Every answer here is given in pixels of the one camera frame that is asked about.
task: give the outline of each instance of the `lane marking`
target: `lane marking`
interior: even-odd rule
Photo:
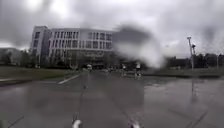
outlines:
[[[68,82],[69,80],[75,79],[75,78],[77,78],[77,77],[79,77],[79,76],[80,76],[80,75],[72,76],[72,77],[70,77],[70,78],[68,78],[68,79],[65,79],[65,80],[59,82],[58,84],[64,84],[64,83]]]
[[[0,82],[10,81],[10,80],[13,80],[13,79],[0,79]]]

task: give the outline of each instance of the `overcast sky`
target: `overcast sky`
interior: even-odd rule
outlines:
[[[35,25],[150,31],[166,55],[223,50],[223,0],[0,0],[1,46],[28,47]]]

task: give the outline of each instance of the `building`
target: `building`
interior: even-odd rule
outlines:
[[[112,34],[105,30],[36,26],[30,50],[39,64],[57,58],[77,64],[77,60],[85,57],[95,65],[102,65],[103,57],[112,53]]]

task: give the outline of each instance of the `wet road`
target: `wet road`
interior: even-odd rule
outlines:
[[[83,73],[63,84],[58,84],[60,81],[0,88],[0,119],[4,126],[22,118],[15,128],[71,128],[77,112],[85,128],[126,128],[129,118],[142,120],[144,87],[134,79],[97,72]]]
[[[143,77],[141,80],[86,73],[0,88],[5,127],[71,128],[80,112],[84,128],[223,128],[224,80]],[[83,98],[80,96],[83,87]]]

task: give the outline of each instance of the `grass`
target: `grass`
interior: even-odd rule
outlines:
[[[215,77],[224,76],[224,68],[203,68],[203,69],[180,69],[180,70],[170,70],[162,69],[155,71],[148,75],[163,75],[163,76],[183,76],[183,77]]]
[[[38,80],[45,78],[62,77],[68,75],[69,73],[69,70],[0,66],[0,78]]]

